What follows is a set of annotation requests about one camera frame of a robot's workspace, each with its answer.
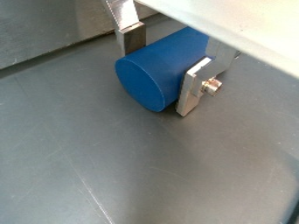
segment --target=screw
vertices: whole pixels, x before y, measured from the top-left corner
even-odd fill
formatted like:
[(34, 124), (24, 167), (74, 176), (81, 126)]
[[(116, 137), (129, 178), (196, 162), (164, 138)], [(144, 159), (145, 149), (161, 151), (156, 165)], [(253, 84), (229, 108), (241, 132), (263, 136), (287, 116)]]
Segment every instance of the screw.
[(205, 80), (201, 84), (201, 92), (214, 96), (220, 91), (221, 82), (214, 78)]

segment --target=metal plate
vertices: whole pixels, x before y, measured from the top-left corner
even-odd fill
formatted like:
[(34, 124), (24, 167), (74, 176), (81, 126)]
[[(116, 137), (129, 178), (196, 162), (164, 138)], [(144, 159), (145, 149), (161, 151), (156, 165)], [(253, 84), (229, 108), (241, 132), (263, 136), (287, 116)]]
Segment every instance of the metal plate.
[[(136, 8), (140, 18), (154, 14), (144, 6)], [(112, 29), (98, 0), (0, 0), (0, 68)]]

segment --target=metal bracket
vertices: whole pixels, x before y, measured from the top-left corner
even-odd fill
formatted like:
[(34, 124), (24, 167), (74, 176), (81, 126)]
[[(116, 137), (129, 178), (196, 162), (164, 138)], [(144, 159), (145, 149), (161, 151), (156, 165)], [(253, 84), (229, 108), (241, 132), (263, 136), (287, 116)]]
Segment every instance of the metal bracket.
[(212, 96), (217, 94), (221, 82), (216, 80), (216, 76), (229, 68), (237, 50), (214, 38), (209, 38), (205, 53), (209, 57), (202, 57), (182, 76), (176, 104), (176, 112), (181, 116), (185, 116), (197, 106), (204, 93)]
[[(116, 40), (120, 44), (121, 55), (125, 56), (145, 46), (145, 25), (138, 21), (133, 0), (101, 0), (106, 13), (116, 28)], [(237, 51), (209, 38), (205, 53), (194, 66), (186, 71), (181, 81), (181, 92), (176, 111), (185, 116), (198, 104), (204, 93), (216, 95), (221, 83), (217, 74), (229, 68)]]
[(101, 0), (116, 28), (116, 40), (125, 56), (145, 46), (145, 24), (138, 21), (133, 0)]

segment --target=blue cylinder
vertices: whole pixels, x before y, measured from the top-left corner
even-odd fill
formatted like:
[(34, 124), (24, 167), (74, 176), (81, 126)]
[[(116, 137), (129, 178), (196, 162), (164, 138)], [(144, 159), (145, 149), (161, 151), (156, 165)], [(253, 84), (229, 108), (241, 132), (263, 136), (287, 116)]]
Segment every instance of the blue cylinder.
[(182, 75), (205, 56), (208, 36), (186, 27), (116, 61), (116, 75), (134, 100), (161, 111), (178, 97)]

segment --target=white panel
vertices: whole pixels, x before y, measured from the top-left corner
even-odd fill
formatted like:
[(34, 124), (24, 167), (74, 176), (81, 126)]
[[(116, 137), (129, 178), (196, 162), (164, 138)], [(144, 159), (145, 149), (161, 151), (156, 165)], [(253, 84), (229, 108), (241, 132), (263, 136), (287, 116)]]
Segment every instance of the white panel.
[(299, 77), (297, 0), (137, 0)]

